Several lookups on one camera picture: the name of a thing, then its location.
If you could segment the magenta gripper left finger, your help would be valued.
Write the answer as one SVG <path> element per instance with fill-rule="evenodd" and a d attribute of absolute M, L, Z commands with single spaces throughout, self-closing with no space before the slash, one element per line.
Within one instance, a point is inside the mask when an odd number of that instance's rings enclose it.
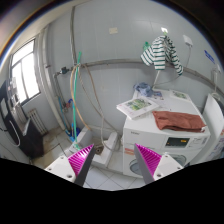
<path fill-rule="evenodd" d="M 46 168 L 46 171 L 83 186 L 94 155 L 94 145 L 91 144 L 69 157 L 59 156 Z"/>

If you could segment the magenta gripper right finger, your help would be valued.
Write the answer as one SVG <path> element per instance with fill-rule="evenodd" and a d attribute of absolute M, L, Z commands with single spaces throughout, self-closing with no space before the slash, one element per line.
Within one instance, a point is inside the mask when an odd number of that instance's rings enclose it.
<path fill-rule="evenodd" d="M 134 145 L 134 154 L 145 184 L 152 183 L 182 169 L 182 166 L 168 153 L 160 155 L 140 144 Z"/>

